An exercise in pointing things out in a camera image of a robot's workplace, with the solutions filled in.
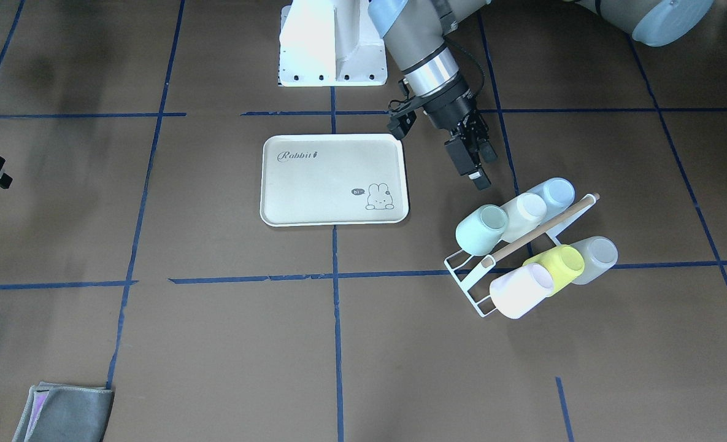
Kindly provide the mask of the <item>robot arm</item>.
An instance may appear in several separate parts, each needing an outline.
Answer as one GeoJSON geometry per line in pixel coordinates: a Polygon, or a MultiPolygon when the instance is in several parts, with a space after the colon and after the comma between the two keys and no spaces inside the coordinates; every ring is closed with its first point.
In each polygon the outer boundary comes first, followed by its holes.
{"type": "MultiPolygon", "coordinates": [[[[490,187],[484,163],[496,159],[489,129],[477,107],[478,92],[460,72],[449,35],[486,1],[372,1],[368,14],[402,74],[404,98],[388,106],[388,131],[409,133],[417,112],[449,134],[454,168],[479,190],[490,187]]],[[[689,33],[711,1],[582,1],[580,6],[649,47],[664,47],[689,33]]]]}

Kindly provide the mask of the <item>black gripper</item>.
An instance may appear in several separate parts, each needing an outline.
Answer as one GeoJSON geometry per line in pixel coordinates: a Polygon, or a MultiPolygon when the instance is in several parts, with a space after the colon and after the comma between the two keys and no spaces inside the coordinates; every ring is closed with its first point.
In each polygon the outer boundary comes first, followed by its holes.
{"type": "Polygon", "coordinates": [[[449,134],[444,143],[459,176],[466,176],[478,190],[491,187],[481,159],[498,159],[490,142],[489,128],[480,120],[473,92],[464,77],[453,77],[425,98],[424,111],[431,123],[449,134]],[[476,145],[464,137],[475,138],[476,145]]]}

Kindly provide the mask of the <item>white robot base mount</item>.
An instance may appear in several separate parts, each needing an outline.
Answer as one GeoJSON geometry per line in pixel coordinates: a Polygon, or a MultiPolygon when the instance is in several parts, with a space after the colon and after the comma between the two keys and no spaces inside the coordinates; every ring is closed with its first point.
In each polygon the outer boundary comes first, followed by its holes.
{"type": "Polygon", "coordinates": [[[277,81],[283,87],[379,87],[385,42],[369,1],[293,1],[281,10],[277,81]]]}

